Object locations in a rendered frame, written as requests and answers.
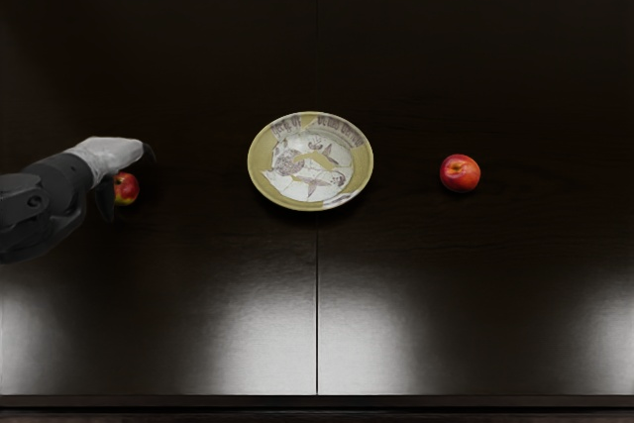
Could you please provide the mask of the red peach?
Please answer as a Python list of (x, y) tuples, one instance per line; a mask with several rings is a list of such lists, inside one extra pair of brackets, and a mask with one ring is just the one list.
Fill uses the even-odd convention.
[(447, 189), (467, 193), (476, 189), (481, 170), (477, 162), (469, 156), (454, 154), (442, 161), (439, 176)]

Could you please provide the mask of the patterned yellow-rimmed plate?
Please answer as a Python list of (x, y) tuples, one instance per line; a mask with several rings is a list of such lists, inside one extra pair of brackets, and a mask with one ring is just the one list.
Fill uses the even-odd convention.
[(367, 186), (373, 151), (350, 121), (326, 112), (282, 116), (253, 139), (247, 158), (256, 189), (272, 203), (295, 211), (344, 205)]

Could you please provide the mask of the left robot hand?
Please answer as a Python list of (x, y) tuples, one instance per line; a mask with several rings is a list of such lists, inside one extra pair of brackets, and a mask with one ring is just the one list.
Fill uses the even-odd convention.
[(92, 173), (92, 189), (102, 218), (114, 220), (114, 176), (122, 169), (148, 156), (157, 161), (152, 147), (137, 139), (120, 137), (90, 137), (64, 151), (80, 158)]

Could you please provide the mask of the red and yellow apple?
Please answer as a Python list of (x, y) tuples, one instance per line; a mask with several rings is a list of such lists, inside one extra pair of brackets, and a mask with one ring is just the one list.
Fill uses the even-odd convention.
[(114, 193), (116, 206), (132, 205), (140, 194), (140, 184), (133, 174), (119, 172), (114, 176)]

